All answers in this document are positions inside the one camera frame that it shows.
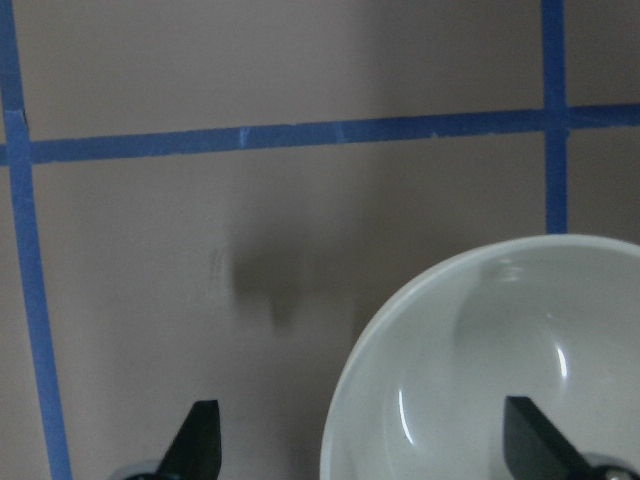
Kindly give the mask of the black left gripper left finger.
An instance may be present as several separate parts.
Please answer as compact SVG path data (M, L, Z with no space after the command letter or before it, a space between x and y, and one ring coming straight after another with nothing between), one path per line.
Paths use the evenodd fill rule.
M196 401L154 473L156 479L218 478L222 465L219 403Z

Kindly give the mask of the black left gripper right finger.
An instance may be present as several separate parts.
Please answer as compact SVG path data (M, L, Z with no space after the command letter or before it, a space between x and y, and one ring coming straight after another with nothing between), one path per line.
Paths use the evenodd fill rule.
M514 479L598 479L600 476L526 396L505 398L502 452Z

